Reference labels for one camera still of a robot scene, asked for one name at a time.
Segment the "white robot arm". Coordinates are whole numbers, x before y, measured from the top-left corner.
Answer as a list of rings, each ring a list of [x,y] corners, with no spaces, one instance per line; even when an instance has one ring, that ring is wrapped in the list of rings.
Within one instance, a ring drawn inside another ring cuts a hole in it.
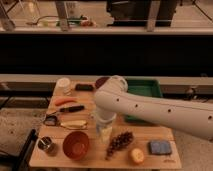
[[[118,75],[100,77],[95,87],[97,124],[108,125],[125,114],[213,142],[213,104],[134,95]]]

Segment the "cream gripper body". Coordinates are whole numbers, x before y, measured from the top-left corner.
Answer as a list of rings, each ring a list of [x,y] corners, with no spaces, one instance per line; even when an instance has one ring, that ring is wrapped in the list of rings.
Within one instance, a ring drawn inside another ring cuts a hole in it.
[[[110,141],[112,126],[111,125],[97,125],[97,132],[103,143],[108,143]]]

